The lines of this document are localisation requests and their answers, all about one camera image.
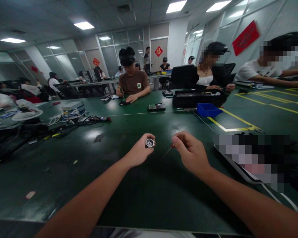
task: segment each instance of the blue plastic bin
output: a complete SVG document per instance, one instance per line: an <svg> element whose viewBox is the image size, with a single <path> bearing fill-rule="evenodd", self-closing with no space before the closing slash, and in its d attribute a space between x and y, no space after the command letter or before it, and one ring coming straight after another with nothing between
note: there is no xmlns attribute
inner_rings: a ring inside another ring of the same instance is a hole
<svg viewBox="0 0 298 238"><path fill-rule="evenodd" d="M212 103L198 103L197 111L201 117L216 117L223 112Z"/></svg>

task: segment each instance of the screwdriver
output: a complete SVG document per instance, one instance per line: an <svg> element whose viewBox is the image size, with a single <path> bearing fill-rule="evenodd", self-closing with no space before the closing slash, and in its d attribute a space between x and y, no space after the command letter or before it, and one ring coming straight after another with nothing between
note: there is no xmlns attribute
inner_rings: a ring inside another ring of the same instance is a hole
<svg viewBox="0 0 298 238"><path fill-rule="evenodd" d="M179 138L181 141L183 141L183 139L184 139L184 135L183 135L183 134L180 134L180 135L178 135L178 138ZM169 152L172 148L174 148L174 147L175 147L174 144L172 144L171 147L168 149L168 151L162 156L162 158L165 157L166 154L168 154L168 152Z"/></svg>

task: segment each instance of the red diamond sign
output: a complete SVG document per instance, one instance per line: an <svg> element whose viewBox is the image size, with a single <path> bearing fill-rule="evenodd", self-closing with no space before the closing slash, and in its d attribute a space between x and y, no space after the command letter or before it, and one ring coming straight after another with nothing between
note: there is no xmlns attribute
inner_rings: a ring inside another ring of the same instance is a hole
<svg viewBox="0 0 298 238"><path fill-rule="evenodd" d="M93 64L94 64L94 65L96 65L96 66L98 66L98 65L99 65L99 63L100 63L100 62L99 62L99 60L98 60L98 59L96 59L96 58L94 58Z"/></svg>
<svg viewBox="0 0 298 238"><path fill-rule="evenodd" d="M156 55L159 57L162 54L162 52L163 50L160 48L160 46L158 46L158 48L155 51Z"/></svg>

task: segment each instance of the door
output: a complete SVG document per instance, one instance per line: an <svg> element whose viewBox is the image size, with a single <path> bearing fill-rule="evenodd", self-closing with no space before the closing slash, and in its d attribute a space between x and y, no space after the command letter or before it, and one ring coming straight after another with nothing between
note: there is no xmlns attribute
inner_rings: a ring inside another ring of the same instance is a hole
<svg viewBox="0 0 298 238"><path fill-rule="evenodd" d="M155 51L160 47L162 53L158 56ZM160 65L162 65L162 59L167 56L168 38L160 40L151 40L150 54L151 54L151 72L156 72L159 70Z"/></svg>

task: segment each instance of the black storage box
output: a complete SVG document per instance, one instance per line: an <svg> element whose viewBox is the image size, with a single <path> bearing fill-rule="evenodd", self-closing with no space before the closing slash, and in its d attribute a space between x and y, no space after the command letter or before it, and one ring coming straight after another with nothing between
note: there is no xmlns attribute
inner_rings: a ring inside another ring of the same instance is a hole
<svg viewBox="0 0 298 238"><path fill-rule="evenodd" d="M175 107L196 107L198 103L212 103L221 107L228 95L218 89L175 91L172 104Z"/></svg>

